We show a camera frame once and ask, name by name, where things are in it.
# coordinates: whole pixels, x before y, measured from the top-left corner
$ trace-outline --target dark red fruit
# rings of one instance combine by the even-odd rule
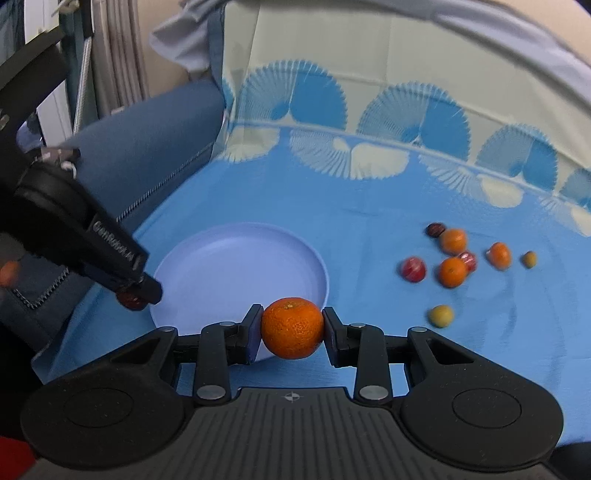
[[[427,275],[427,267],[425,266],[425,262],[419,257],[409,257],[402,262],[400,274],[405,280],[417,283]]]
[[[466,264],[468,273],[474,272],[474,270],[478,266],[478,259],[476,258],[476,255],[474,255],[472,252],[465,251],[459,254],[457,257],[460,258]]]
[[[139,299],[128,291],[120,291],[115,296],[121,305],[134,312],[143,310],[148,305],[147,301]]]
[[[425,231],[427,232],[428,236],[430,236],[432,238],[437,238],[445,230],[446,230],[446,227],[442,223],[432,223],[431,225],[429,225],[427,227],[427,229]]]

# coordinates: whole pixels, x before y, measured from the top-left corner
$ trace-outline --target tangerine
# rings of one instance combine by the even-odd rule
[[[460,228],[450,228],[439,236],[441,250],[448,255],[461,254],[468,245],[466,232]]]
[[[459,287],[467,275],[468,267],[458,257],[446,258],[439,266],[439,281],[447,288]]]
[[[492,244],[486,252],[488,261],[498,270],[507,270],[511,266],[511,250],[503,242]]]
[[[306,299],[274,301],[262,314],[261,337],[269,351],[280,358],[306,358],[324,338],[322,312]]]
[[[12,287],[17,281],[21,266],[18,262],[10,260],[0,268],[0,287]]]

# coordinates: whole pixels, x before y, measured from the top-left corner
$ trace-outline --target small fruit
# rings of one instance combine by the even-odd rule
[[[478,260],[476,259],[476,255],[474,255],[472,252],[469,252],[468,250],[462,252],[457,257],[466,264],[468,273],[474,272],[474,270],[476,270],[476,267],[478,267]]]
[[[454,313],[449,305],[438,305],[429,311],[429,322],[438,328],[448,327],[454,318]]]
[[[503,242],[492,244],[486,252],[488,261],[498,270],[507,270],[511,266],[511,250]]]
[[[461,254],[468,245],[466,232],[460,228],[450,228],[439,236],[441,250],[448,255]]]
[[[467,275],[468,267],[458,257],[446,258],[439,266],[439,281],[447,288],[459,287]]]
[[[139,297],[128,291],[120,291],[115,294],[117,301],[123,305],[126,309],[132,310],[133,312],[139,312],[148,305],[148,302],[141,300]]]
[[[427,275],[425,262],[419,257],[408,257],[400,268],[400,274],[409,282],[418,283]]]
[[[521,261],[527,268],[534,268],[538,263],[538,255],[535,252],[529,251],[521,257]]]
[[[18,273],[21,270],[19,262],[10,260],[0,268],[0,287],[10,288],[17,281]]]
[[[280,358],[306,358],[324,338],[322,312],[305,299],[274,301],[262,314],[261,337],[269,351]]]
[[[438,238],[446,230],[442,223],[431,223],[425,230],[428,236]]]

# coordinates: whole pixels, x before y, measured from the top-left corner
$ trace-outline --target metal pole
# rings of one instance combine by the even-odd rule
[[[84,98],[86,84],[88,83],[88,72],[90,71],[90,51],[92,49],[92,37],[85,38],[84,50],[82,53],[82,66],[80,68],[80,79],[78,80],[78,95],[76,97],[76,113],[74,115],[74,128],[72,133],[76,135],[80,131],[82,113],[84,111]]]

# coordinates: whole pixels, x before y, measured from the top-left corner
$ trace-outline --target table surface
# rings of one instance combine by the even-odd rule
[[[298,147],[313,132],[266,130],[260,134],[270,139],[269,151],[226,152],[140,227],[135,237],[150,252],[149,273],[179,242],[215,225],[248,221],[288,229],[323,257],[330,276],[328,305],[343,323],[364,322],[389,335],[405,335],[412,326],[428,326],[430,308],[448,304],[456,319],[443,335],[546,387],[564,411],[562,443],[591,440],[591,241],[557,214],[565,211],[561,200],[521,183],[506,184],[507,179],[474,166],[347,134],[323,133],[336,153],[328,157],[331,164],[314,163],[310,149]],[[493,205],[506,198],[508,204],[520,201]],[[424,234],[431,222],[465,229],[469,249],[479,257],[478,270],[459,288],[448,290],[435,279],[445,255]],[[485,260],[496,241],[507,243],[514,254],[505,272]],[[538,254],[532,270],[517,260],[529,250]],[[427,278],[419,284],[396,272],[410,255],[427,264]],[[61,342],[36,360],[37,371],[44,381],[56,378],[153,327],[149,309],[127,311],[112,293],[94,287]],[[401,366],[391,371],[394,393],[404,394]],[[272,358],[235,366],[231,376],[234,390],[351,389],[355,370],[332,368],[320,348],[300,361]],[[181,387],[190,385],[183,381]]]

